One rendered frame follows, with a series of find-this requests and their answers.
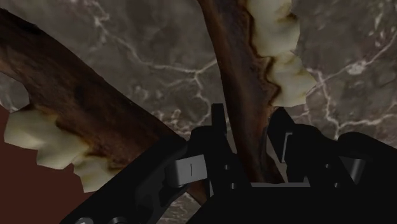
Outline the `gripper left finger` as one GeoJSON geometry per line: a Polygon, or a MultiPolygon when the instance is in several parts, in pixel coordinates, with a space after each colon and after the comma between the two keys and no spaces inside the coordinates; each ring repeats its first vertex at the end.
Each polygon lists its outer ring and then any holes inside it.
{"type": "Polygon", "coordinates": [[[211,106],[211,120],[211,125],[194,129],[189,140],[158,140],[60,224],[156,224],[200,180],[207,201],[186,224],[217,224],[223,210],[234,210],[239,193],[250,190],[251,183],[228,144],[222,104],[211,106]]]}

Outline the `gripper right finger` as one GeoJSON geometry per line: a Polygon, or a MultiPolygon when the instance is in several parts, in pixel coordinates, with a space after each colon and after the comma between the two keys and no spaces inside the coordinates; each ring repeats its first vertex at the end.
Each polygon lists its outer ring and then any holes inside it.
{"type": "Polygon", "coordinates": [[[297,124],[284,108],[270,118],[267,134],[291,183],[313,188],[397,188],[397,149],[359,132],[336,140],[297,124]]]}

